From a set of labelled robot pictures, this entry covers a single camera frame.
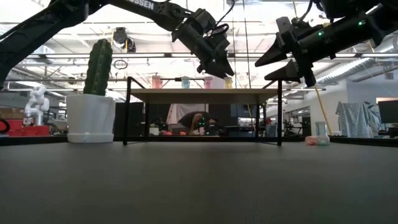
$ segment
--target desk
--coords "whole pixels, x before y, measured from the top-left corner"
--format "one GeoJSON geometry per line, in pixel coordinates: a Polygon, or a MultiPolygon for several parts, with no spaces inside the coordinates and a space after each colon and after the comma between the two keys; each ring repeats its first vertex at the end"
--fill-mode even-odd
{"type": "MultiPolygon", "coordinates": [[[[259,138],[260,104],[269,98],[278,96],[280,113],[278,121],[282,122],[282,81],[276,89],[131,89],[132,78],[127,78],[127,97],[123,144],[127,144],[129,102],[131,95],[142,100],[145,106],[144,139],[149,138],[149,104],[151,103],[208,103],[208,104],[249,104],[257,105],[255,139],[259,138]]],[[[278,145],[282,144],[281,127],[278,129],[278,145]]]]}
{"type": "Polygon", "coordinates": [[[276,89],[133,89],[131,95],[145,103],[265,103],[277,95],[276,89]]]}
{"type": "Polygon", "coordinates": [[[0,147],[0,223],[398,223],[398,150],[331,143],[0,147]]]}

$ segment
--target person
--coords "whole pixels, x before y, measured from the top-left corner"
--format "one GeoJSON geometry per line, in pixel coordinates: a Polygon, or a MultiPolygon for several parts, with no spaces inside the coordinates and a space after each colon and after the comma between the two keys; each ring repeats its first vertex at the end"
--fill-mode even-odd
{"type": "Polygon", "coordinates": [[[178,123],[186,128],[190,128],[190,134],[199,129],[199,121],[204,118],[209,124],[216,124],[218,120],[210,116],[206,111],[193,111],[184,115],[178,123]]]}

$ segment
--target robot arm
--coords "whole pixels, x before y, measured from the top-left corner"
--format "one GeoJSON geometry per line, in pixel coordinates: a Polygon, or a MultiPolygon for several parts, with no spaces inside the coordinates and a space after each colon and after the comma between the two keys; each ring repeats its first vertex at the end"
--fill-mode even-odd
{"type": "Polygon", "coordinates": [[[268,74],[266,80],[287,80],[300,82],[305,78],[308,87],[316,84],[312,63],[325,57],[331,59],[336,53],[366,40],[372,39],[379,45],[386,35],[398,30],[398,2],[395,0],[310,0],[325,11],[329,19],[344,18],[324,27],[311,27],[302,18],[290,23],[287,17],[276,20],[279,32],[274,45],[257,62],[260,67],[286,59],[291,60],[284,68],[268,74]],[[376,6],[371,13],[365,12],[376,6]]]}
{"type": "Polygon", "coordinates": [[[204,37],[216,29],[215,19],[204,9],[191,12],[177,4],[151,0],[51,0],[49,6],[0,36],[0,89],[10,69],[67,27],[73,27],[103,6],[112,4],[152,19],[171,31],[200,60],[198,71],[220,78],[234,75],[225,49],[225,30],[204,37]]]}
{"type": "Polygon", "coordinates": [[[44,97],[47,89],[44,86],[35,87],[29,93],[29,101],[25,106],[24,115],[26,118],[36,117],[36,125],[42,125],[43,111],[48,111],[50,108],[49,99],[44,97]]]}

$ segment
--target white plant pot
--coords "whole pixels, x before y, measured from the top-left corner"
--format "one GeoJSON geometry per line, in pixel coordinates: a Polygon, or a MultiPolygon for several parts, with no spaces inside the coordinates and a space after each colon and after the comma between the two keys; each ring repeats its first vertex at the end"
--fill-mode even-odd
{"type": "Polygon", "coordinates": [[[105,96],[67,96],[68,141],[113,142],[115,107],[116,102],[105,96]]]}

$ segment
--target cactus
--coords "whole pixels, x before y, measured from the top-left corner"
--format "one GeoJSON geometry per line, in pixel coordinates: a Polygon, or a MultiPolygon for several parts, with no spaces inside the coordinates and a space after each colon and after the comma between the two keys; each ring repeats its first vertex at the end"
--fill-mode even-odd
{"type": "Polygon", "coordinates": [[[84,94],[105,96],[112,64],[112,46],[106,39],[94,44],[88,61],[84,94]]]}

